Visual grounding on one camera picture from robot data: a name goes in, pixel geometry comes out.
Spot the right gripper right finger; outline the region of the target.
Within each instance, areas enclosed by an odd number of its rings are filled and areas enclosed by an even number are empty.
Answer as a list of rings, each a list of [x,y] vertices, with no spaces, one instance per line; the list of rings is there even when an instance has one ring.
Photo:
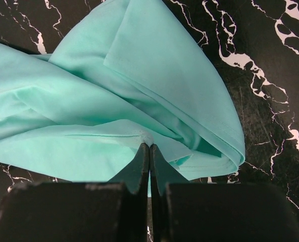
[[[270,184],[188,181],[149,149],[154,241],[299,241],[284,194]]]

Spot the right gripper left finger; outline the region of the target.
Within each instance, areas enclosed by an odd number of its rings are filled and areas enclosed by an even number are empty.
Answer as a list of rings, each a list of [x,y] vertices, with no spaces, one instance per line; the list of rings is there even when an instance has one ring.
[[[17,184],[0,207],[0,241],[146,241],[149,147],[106,183]]]

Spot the teal t shirt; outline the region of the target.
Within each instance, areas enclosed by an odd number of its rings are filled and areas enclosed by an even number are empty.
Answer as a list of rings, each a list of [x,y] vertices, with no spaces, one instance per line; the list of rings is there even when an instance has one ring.
[[[163,1],[106,1],[51,54],[0,44],[0,163],[108,181],[141,143],[189,180],[245,161],[223,80]]]

